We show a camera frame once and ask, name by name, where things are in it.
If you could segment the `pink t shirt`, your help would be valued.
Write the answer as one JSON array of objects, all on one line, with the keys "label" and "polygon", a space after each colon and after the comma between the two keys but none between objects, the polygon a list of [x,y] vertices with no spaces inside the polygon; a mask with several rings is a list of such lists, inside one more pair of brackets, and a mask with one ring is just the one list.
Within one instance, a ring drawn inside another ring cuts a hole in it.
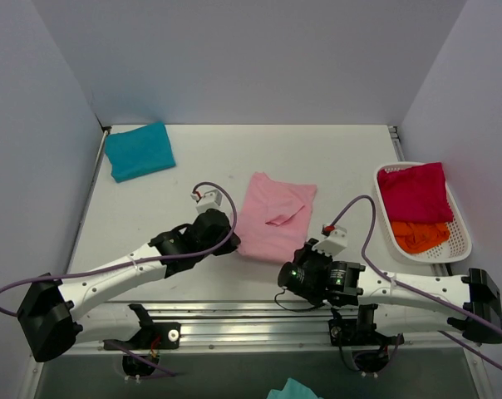
[{"label": "pink t shirt", "polygon": [[316,185],[285,183],[254,173],[238,214],[238,253],[274,264],[292,260],[307,239],[316,193]]}]

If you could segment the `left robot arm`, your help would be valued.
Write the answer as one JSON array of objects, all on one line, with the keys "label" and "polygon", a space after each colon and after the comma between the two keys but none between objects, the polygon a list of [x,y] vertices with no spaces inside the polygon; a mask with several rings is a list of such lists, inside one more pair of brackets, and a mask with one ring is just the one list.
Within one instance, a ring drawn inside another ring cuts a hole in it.
[{"label": "left robot arm", "polygon": [[192,269],[209,255],[238,248],[235,223],[226,213],[207,209],[191,224],[182,224],[152,238],[126,256],[79,276],[52,280],[43,275],[31,283],[17,310],[37,362],[61,356],[81,342],[118,342],[127,349],[147,349],[155,339],[164,348],[178,340],[161,328],[138,303],[112,305],[110,300],[145,283]]}]

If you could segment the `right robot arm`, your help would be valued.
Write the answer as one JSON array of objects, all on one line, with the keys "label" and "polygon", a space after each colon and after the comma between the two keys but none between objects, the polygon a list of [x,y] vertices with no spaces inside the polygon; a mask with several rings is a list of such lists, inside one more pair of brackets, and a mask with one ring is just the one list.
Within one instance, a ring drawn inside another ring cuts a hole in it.
[{"label": "right robot arm", "polygon": [[315,250],[311,239],[278,274],[278,286],[319,307],[357,308],[354,333],[366,343],[401,333],[449,332],[484,344],[502,343],[500,292],[472,268],[447,277],[375,271]]}]

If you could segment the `folded teal t shirt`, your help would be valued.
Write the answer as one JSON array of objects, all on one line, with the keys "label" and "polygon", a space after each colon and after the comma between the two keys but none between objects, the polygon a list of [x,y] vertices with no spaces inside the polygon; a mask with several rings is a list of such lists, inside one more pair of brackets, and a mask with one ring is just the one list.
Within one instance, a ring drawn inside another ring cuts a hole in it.
[{"label": "folded teal t shirt", "polygon": [[116,183],[176,167],[170,139],[161,122],[109,135],[105,154]]}]

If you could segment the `orange t shirt in basket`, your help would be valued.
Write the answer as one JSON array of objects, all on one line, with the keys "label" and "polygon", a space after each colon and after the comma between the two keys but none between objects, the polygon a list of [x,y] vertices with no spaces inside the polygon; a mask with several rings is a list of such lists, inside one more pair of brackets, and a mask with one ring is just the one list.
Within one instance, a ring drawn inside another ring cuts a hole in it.
[{"label": "orange t shirt in basket", "polygon": [[392,222],[391,228],[399,247],[408,254],[420,254],[433,249],[450,237],[446,223]]}]

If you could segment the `mint green cloth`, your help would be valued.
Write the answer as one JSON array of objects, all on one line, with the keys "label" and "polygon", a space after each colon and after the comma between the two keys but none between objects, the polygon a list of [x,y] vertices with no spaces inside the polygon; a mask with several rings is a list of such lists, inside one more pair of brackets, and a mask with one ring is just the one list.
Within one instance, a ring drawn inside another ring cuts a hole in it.
[{"label": "mint green cloth", "polygon": [[281,390],[272,389],[267,399],[319,399],[319,396],[301,382],[289,378]]}]

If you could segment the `white plastic basket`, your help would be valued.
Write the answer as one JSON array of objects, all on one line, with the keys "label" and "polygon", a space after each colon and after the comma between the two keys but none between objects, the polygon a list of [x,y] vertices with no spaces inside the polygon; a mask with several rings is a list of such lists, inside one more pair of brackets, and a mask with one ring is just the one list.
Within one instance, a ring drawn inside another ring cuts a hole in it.
[{"label": "white plastic basket", "polygon": [[377,184],[377,173],[381,170],[397,171],[404,170],[408,167],[424,165],[419,162],[398,162],[395,164],[382,165],[376,169],[374,176],[374,185],[376,188],[376,197],[378,198],[378,214],[381,222],[382,231],[387,239],[387,247],[391,256],[402,263],[412,264],[447,264],[454,263],[466,259],[472,250],[470,235],[465,227],[463,218],[455,203],[454,197],[446,183],[447,200],[453,212],[454,218],[451,222],[446,223],[450,237],[443,244],[440,244],[433,249],[420,254],[408,254],[404,252],[395,240],[391,228],[391,221],[387,216],[385,205],[381,197],[380,189]]}]

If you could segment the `crimson t shirt in basket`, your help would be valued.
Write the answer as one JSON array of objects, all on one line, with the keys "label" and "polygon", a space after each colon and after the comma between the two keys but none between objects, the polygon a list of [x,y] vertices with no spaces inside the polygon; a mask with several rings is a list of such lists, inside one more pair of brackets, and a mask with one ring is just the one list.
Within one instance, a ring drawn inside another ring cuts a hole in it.
[{"label": "crimson t shirt in basket", "polygon": [[376,181],[391,222],[438,224],[454,218],[440,162],[397,171],[381,170]]}]

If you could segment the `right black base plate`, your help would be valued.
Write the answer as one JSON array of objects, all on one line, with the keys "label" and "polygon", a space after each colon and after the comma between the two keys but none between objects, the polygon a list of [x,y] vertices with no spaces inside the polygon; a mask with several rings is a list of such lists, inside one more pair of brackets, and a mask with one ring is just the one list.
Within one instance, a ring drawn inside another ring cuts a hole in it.
[{"label": "right black base plate", "polygon": [[330,343],[334,347],[386,347],[389,345],[402,345],[403,337],[385,336],[369,327],[363,330],[357,326],[355,319],[330,319],[328,322]]}]

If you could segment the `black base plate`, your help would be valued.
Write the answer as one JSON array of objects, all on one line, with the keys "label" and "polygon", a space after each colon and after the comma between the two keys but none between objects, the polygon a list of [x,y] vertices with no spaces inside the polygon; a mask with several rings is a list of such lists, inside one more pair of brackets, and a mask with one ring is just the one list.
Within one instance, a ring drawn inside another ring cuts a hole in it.
[{"label": "black base plate", "polygon": [[357,326],[355,319],[330,319],[328,322],[330,343],[334,347],[386,347],[389,345],[402,345],[403,337],[385,336],[369,327],[363,330]]},{"label": "black base plate", "polygon": [[116,350],[112,343],[131,351],[148,351],[151,349],[174,350],[180,346],[181,324],[174,322],[155,323],[150,327],[142,327],[129,340],[105,341],[103,347],[107,351]]}]

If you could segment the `aluminium rail frame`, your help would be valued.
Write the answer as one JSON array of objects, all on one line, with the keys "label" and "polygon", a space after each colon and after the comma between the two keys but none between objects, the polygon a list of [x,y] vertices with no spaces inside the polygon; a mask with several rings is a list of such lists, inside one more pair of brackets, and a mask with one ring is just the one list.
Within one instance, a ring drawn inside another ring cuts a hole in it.
[{"label": "aluminium rail frame", "polygon": [[[112,301],[112,305],[131,303]],[[133,302],[142,305],[155,323],[181,324],[180,346],[174,350],[155,349],[175,354],[250,354],[273,352],[330,352],[328,321],[355,319],[354,307],[324,306],[308,311],[304,303],[290,302],[279,307],[274,302]],[[412,332],[406,344],[420,339],[425,345],[436,343],[436,332]],[[102,341],[81,342],[65,353],[82,354],[90,350],[107,351]]]}]

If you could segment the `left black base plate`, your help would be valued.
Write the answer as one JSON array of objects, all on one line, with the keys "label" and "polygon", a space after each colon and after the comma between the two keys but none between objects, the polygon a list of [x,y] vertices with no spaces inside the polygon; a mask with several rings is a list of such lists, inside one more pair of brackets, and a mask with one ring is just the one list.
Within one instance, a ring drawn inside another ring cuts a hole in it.
[{"label": "left black base plate", "polygon": [[142,327],[129,340],[105,341],[103,347],[107,351],[116,350],[112,343],[131,351],[148,351],[151,349],[174,350],[180,346],[181,324],[174,322],[155,323],[150,327]]}]

